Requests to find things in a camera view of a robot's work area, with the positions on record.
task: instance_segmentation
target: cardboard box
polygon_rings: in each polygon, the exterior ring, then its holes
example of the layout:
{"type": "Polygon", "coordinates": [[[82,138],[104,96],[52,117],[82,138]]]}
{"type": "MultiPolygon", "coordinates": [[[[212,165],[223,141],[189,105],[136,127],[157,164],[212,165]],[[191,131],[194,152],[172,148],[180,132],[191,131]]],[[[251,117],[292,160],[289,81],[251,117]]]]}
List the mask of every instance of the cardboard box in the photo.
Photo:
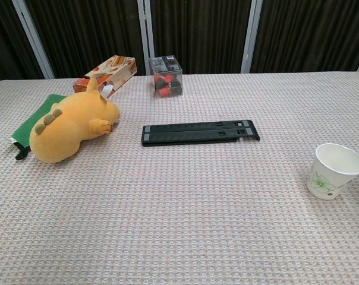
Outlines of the cardboard box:
{"type": "Polygon", "coordinates": [[[114,86],[107,98],[111,97],[124,83],[126,83],[137,72],[136,60],[126,56],[114,55],[96,68],[88,72],[83,78],[75,81],[74,92],[86,90],[89,78],[95,76],[99,91],[104,86],[112,84],[114,86]]]}

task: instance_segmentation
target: white paper cup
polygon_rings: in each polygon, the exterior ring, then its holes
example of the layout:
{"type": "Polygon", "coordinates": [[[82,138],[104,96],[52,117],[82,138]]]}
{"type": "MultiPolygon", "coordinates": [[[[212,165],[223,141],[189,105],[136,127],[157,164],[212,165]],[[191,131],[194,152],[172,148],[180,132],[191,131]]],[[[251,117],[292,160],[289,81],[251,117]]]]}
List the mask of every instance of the white paper cup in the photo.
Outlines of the white paper cup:
{"type": "Polygon", "coordinates": [[[359,175],[359,154],[343,145],[322,144],[307,182],[309,191],[323,200],[332,200],[359,175]]]}

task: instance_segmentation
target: clear plastic box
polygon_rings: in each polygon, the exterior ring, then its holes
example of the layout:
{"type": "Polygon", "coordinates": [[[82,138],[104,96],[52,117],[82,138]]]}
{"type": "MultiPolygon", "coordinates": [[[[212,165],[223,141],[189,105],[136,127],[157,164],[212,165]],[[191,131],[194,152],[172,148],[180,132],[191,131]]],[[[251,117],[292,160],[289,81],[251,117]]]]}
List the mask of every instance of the clear plastic box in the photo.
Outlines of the clear plastic box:
{"type": "Polygon", "coordinates": [[[149,65],[158,97],[182,95],[182,68],[174,55],[150,58],[149,65]]]}

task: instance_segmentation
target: yellow plush toy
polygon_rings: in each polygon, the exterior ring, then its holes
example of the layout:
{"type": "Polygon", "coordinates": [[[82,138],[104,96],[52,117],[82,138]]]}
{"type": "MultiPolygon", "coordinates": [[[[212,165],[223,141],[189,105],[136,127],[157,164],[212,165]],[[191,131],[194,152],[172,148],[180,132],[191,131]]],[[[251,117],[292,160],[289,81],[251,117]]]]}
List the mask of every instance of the yellow plush toy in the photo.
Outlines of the yellow plush toy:
{"type": "Polygon", "coordinates": [[[30,149],[46,163],[56,163],[75,154],[83,140],[111,132],[119,109],[105,100],[91,78],[84,92],[74,93],[40,118],[30,133],[30,149]]]}

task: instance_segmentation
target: curtain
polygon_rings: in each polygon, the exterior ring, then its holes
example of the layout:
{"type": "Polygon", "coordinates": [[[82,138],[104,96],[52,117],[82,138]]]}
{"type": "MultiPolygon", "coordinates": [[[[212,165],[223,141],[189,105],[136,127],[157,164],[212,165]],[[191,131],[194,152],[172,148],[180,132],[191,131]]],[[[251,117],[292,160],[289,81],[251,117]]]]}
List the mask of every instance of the curtain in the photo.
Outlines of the curtain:
{"type": "Polygon", "coordinates": [[[359,0],[264,0],[251,72],[356,71],[359,0]]]}
{"type": "Polygon", "coordinates": [[[0,80],[43,78],[11,0],[0,1],[0,80]]]}
{"type": "Polygon", "coordinates": [[[250,0],[150,0],[155,55],[183,73],[240,73],[250,0]]]}
{"type": "Polygon", "coordinates": [[[137,1],[26,0],[57,78],[82,77],[112,55],[145,74],[137,1]]]}

